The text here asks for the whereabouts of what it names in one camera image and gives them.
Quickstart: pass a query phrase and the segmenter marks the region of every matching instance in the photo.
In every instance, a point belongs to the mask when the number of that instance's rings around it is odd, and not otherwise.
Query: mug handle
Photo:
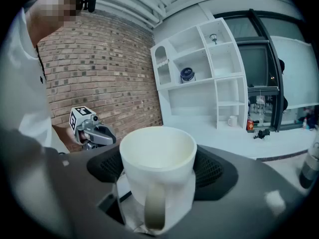
[[[149,187],[144,206],[145,226],[148,229],[162,230],[165,226],[165,190],[163,185]]]

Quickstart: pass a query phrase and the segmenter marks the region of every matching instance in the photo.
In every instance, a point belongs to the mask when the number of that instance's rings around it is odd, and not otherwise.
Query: white cabinet
[[[215,34],[214,41],[210,36]],[[248,93],[243,62],[222,18],[188,28],[151,49],[163,124],[190,123],[215,129],[246,129]],[[182,83],[191,68],[195,81]],[[228,119],[237,116],[237,126]]]

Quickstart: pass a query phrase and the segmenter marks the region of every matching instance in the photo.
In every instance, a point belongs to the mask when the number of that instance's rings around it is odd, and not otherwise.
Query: black cable
[[[45,71],[44,71],[44,66],[43,66],[42,60],[41,60],[41,58],[40,58],[38,45],[36,45],[35,48],[36,48],[36,52],[38,53],[38,58],[39,58],[40,64],[41,64],[41,66],[42,66],[43,76],[44,76],[44,78],[45,78],[45,80],[46,80]]]

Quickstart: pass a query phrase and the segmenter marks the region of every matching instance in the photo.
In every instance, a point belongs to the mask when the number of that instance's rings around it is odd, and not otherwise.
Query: blue canister
[[[191,68],[187,67],[180,72],[180,78],[182,83],[193,82],[195,81],[195,73]]]

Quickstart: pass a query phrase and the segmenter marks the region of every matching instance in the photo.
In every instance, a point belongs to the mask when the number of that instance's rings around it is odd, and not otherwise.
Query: white cloth
[[[69,152],[52,128],[45,77],[23,9],[14,18],[1,49],[0,101],[4,129],[18,129],[44,147]]]

